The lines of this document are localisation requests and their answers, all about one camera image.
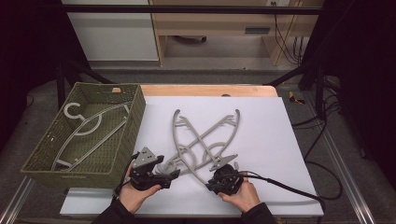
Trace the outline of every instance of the dark background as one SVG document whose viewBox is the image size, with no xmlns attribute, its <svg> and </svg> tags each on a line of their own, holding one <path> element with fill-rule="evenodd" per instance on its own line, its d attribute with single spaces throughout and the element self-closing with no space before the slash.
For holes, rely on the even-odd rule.
<svg viewBox="0 0 396 224">
<path fill-rule="evenodd" d="M 73 27 L 65 14 L 35 13 L 43 1 L 0 2 L 0 148 L 3 148 L 26 107 L 29 90 L 56 78 L 56 66 L 73 59 L 88 65 Z M 351 1 L 326 1 L 325 8 L 345 9 Z M 60 1 L 47 1 L 60 4 Z M 396 24 L 392 1 L 373 4 L 357 0 L 343 16 L 319 17 L 304 61 L 332 30 L 322 68 L 341 80 L 345 113 L 361 140 L 365 156 L 375 159 L 396 188 L 396 124 L 393 114 Z M 76 71 L 68 69 L 72 77 Z"/>
</svg>

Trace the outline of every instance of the floor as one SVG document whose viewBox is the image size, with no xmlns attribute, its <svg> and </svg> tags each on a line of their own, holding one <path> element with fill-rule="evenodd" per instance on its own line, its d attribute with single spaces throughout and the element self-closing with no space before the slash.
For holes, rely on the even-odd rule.
<svg viewBox="0 0 396 224">
<path fill-rule="evenodd" d="M 124 63 L 121 66 L 116 66 L 115 63 L 97 63 L 94 67 L 98 73 L 116 82 L 256 85 L 270 82 L 295 67 L 286 60 L 280 66 L 273 67 L 269 63 L 260 38 L 254 36 L 249 38 L 209 36 L 205 43 L 194 39 L 170 38 L 166 57 L 163 67 L 136 62 Z M 91 80 L 89 77 L 83 78 L 87 81 Z M 292 78 L 276 88 L 279 96 L 284 100 L 292 124 L 314 117 L 308 104 L 313 99 L 313 93 L 299 91 L 295 85 L 298 80 L 298 77 Z M 290 100 L 291 91 L 297 101 Z M 19 170 L 57 113 L 56 97 L 56 85 L 51 81 L 32 90 L 27 98 L 29 106 L 0 157 L 2 171 L 0 211 L 7 208 L 13 192 L 23 179 Z M 327 105 L 337 101 L 330 91 L 325 91 L 325 97 L 329 97 Z M 346 122 L 342 108 L 333 107 L 330 111 L 326 131 L 331 134 L 375 223 L 396 223 L 395 190 L 382 175 L 375 161 L 361 157 L 359 142 L 355 140 L 354 133 Z M 319 126 L 323 127 L 320 123 L 320 120 L 314 119 L 314 122 L 294 129 L 303 155 L 319 135 Z M 333 172 L 336 171 L 323 136 L 313 147 L 308 159 L 326 166 Z M 319 195 L 332 197 L 337 194 L 339 188 L 333 176 L 315 165 L 307 164 L 307 167 Z M 27 223 L 24 218 L 28 217 L 62 218 L 67 221 L 67 217 L 59 216 L 65 191 L 66 189 L 51 189 L 36 183 L 21 208 L 17 222 Z M 350 196 L 345 191 L 339 199 L 326 201 L 326 205 L 323 223 L 374 223 L 358 219 Z M 283 217 L 282 220 L 283 223 L 316 222 L 311 218 Z M 239 223 L 240 219 L 141 219 L 140 221 L 141 223 Z"/>
</svg>

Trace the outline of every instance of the hand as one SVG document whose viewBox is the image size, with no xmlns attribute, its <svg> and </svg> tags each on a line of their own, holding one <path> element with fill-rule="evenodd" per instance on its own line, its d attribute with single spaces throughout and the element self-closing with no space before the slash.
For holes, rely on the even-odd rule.
<svg viewBox="0 0 396 224">
<path fill-rule="evenodd" d="M 247 177 L 244 177 L 244 182 L 236 194 L 230 196 L 220 192 L 218 195 L 224 202 L 233 204 L 243 213 L 260 203 L 257 190 L 252 183 L 248 182 Z"/>
<path fill-rule="evenodd" d="M 132 164 L 134 164 L 134 161 L 131 162 L 131 164 L 128 167 L 128 171 L 126 173 L 126 177 L 129 176 L 131 170 L 132 170 Z M 124 185 L 120 191 L 120 202 L 124 205 L 124 207 L 132 214 L 134 214 L 142 205 L 142 203 L 151 195 L 153 195 L 155 192 L 157 192 L 159 189 L 161 189 L 160 185 L 155 185 L 151 187 L 150 189 L 147 190 L 138 190 L 135 189 L 130 183 Z"/>
</svg>

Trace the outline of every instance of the mesh basket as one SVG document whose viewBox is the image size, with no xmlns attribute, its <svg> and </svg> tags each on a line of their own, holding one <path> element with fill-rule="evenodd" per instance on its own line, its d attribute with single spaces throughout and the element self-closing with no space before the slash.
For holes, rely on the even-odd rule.
<svg viewBox="0 0 396 224">
<path fill-rule="evenodd" d="M 145 106 L 139 85 L 76 83 L 21 172 L 50 187 L 114 189 Z"/>
</svg>

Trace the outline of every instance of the wire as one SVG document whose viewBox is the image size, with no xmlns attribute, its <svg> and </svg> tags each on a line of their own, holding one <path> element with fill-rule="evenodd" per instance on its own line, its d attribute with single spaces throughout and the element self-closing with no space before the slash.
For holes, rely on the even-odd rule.
<svg viewBox="0 0 396 224">
<path fill-rule="evenodd" d="M 318 127 L 318 126 L 322 125 L 323 123 L 324 123 L 324 122 L 321 122 L 321 123 L 319 123 L 319 124 L 315 124 L 315 125 L 311 125 L 311 126 L 303 127 L 303 128 L 293 128 L 293 130 L 312 129 L 312 128 L 315 128 L 315 127 Z"/>
<path fill-rule="evenodd" d="M 27 105 L 27 106 L 25 107 L 25 109 L 29 108 L 29 107 L 35 102 L 35 97 L 34 97 L 33 95 L 28 94 L 27 96 L 30 96 L 30 97 L 32 98 L 32 101 L 30 102 L 29 105 Z"/>
<path fill-rule="evenodd" d="M 322 127 L 322 129 L 320 130 L 320 133 L 318 134 L 317 138 L 315 139 L 314 143 L 311 145 L 311 147 L 308 149 L 308 151 L 305 153 L 304 155 L 304 161 L 306 161 L 306 158 L 309 156 L 309 154 L 311 153 L 312 149 L 314 149 L 314 146 L 317 144 L 319 138 L 323 135 L 324 130 L 326 129 L 326 125 L 327 122 L 324 122 L 324 125 Z"/>
<path fill-rule="evenodd" d="M 329 95 L 328 97 L 326 97 L 326 99 L 324 100 L 324 102 L 326 103 L 330 98 L 335 97 L 338 100 L 338 94 L 332 94 Z"/>
<path fill-rule="evenodd" d="M 314 161 L 305 161 L 305 163 L 316 165 L 316 166 L 322 168 L 323 170 L 329 172 L 335 178 L 335 180 L 338 183 L 339 191 L 338 191 L 338 194 L 335 197 L 319 196 L 321 199 L 334 201 L 334 200 L 337 200 L 337 199 L 341 198 L 341 196 L 343 195 L 343 184 L 341 183 L 341 180 L 338 178 L 338 176 L 333 171 L 331 171 L 329 168 L 325 167 L 324 165 L 321 165 L 321 164 L 316 163 Z"/>
<path fill-rule="evenodd" d="M 304 44 L 304 37 L 300 36 L 300 47 L 298 50 L 298 53 L 296 53 L 297 50 L 297 40 L 299 36 L 294 37 L 294 42 L 293 42 L 293 57 L 297 61 L 297 64 L 300 65 L 302 60 L 303 60 L 303 44 Z"/>
<path fill-rule="evenodd" d="M 124 183 L 124 179 L 125 179 L 126 174 L 128 173 L 128 168 L 129 168 L 129 166 L 130 166 L 130 164 L 131 164 L 131 162 L 133 160 L 134 160 L 134 156 L 132 156 L 131 159 L 129 159 L 129 161 L 128 161 L 126 167 L 125 167 L 124 173 L 123 173 L 123 175 L 121 177 L 120 183 L 114 189 L 113 198 L 111 199 L 111 203 L 114 203 L 117 200 L 118 196 L 120 195 L 120 191 L 121 191 L 122 187 L 124 187 L 126 184 L 130 183 L 130 182 Z"/>
<path fill-rule="evenodd" d="M 293 193 L 300 194 L 300 195 L 303 195 L 303 196 L 305 196 L 307 198 L 310 198 L 310 199 L 318 201 L 320 203 L 321 209 L 323 210 L 323 214 L 325 213 L 325 211 L 326 211 L 326 203 L 320 197 L 318 197 L 316 195 L 313 195 L 313 194 L 310 194 L 310 193 L 307 193 L 307 192 L 304 192 L 304 191 L 299 190 L 299 189 L 294 189 L 294 188 L 292 188 L 290 186 L 284 185 L 284 184 L 282 184 L 282 183 L 280 183 L 280 182 L 278 182 L 276 180 L 273 180 L 271 178 L 264 178 L 264 177 L 262 177 L 262 176 L 260 176 L 260 175 L 258 175 L 256 173 L 253 173 L 253 172 L 250 172 L 250 171 L 247 171 L 247 172 L 250 173 L 250 174 L 253 174 L 253 175 L 222 175 L 221 177 L 237 176 L 237 177 L 247 177 L 247 178 L 254 178 L 254 179 L 264 180 L 264 181 L 266 181 L 266 182 L 268 182 L 270 184 L 273 184 L 275 186 L 278 186 L 278 187 L 280 187 L 282 189 L 286 189 L 286 190 L 291 191 Z"/>
<path fill-rule="evenodd" d="M 288 49 L 288 46 L 286 46 L 286 41 L 283 39 L 283 36 L 282 36 L 282 34 L 280 33 L 279 28 L 277 27 L 277 18 L 276 18 L 276 14 L 274 15 L 274 17 L 275 17 L 275 41 L 276 41 L 277 45 L 280 47 L 280 49 L 282 50 L 282 52 L 283 52 L 283 54 L 285 55 L 285 57 L 286 57 L 286 59 L 288 60 L 288 62 L 289 62 L 289 63 L 292 63 L 292 64 L 297 64 L 297 61 L 291 56 L 291 54 L 290 54 L 290 52 L 289 52 L 289 49 Z M 290 61 L 290 59 L 289 59 L 288 55 L 286 54 L 284 48 L 280 45 L 279 41 L 277 40 L 277 33 L 279 33 L 280 38 L 282 39 L 283 46 L 285 46 L 286 52 L 287 52 L 287 53 L 289 54 L 289 56 L 294 60 L 294 62 L 291 62 L 291 61 Z"/>
<path fill-rule="evenodd" d="M 337 105 L 339 105 L 338 102 L 331 103 L 326 109 L 324 109 L 324 111 L 327 112 L 327 111 L 329 111 L 330 109 L 332 109 L 333 107 L 335 107 L 335 106 L 337 106 Z M 294 127 L 297 127 L 297 126 L 301 126 L 301 125 L 310 123 L 310 122 L 312 122 L 312 121 L 314 121 L 314 120 L 316 120 L 316 119 L 318 119 L 318 116 L 314 116 L 314 117 L 311 118 L 311 119 L 307 119 L 307 120 L 305 120 L 305 121 L 301 121 L 301 122 L 298 122 L 298 123 L 291 124 L 291 127 L 293 127 L 293 129 L 294 129 Z"/>
<path fill-rule="evenodd" d="M 324 86 L 325 86 L 325 87 L 330 88 L 332 91 L 335 91 L 335 92 L 341 91 L 340 87 L 338 87 L 338 86 L 332 84 L 332 83 L 329 81 L 329 79 L 327 79 L 326 76 L 325 76 L 325 78 L 324 78 L 323 80 L 324 80 Z"/>
</svg>

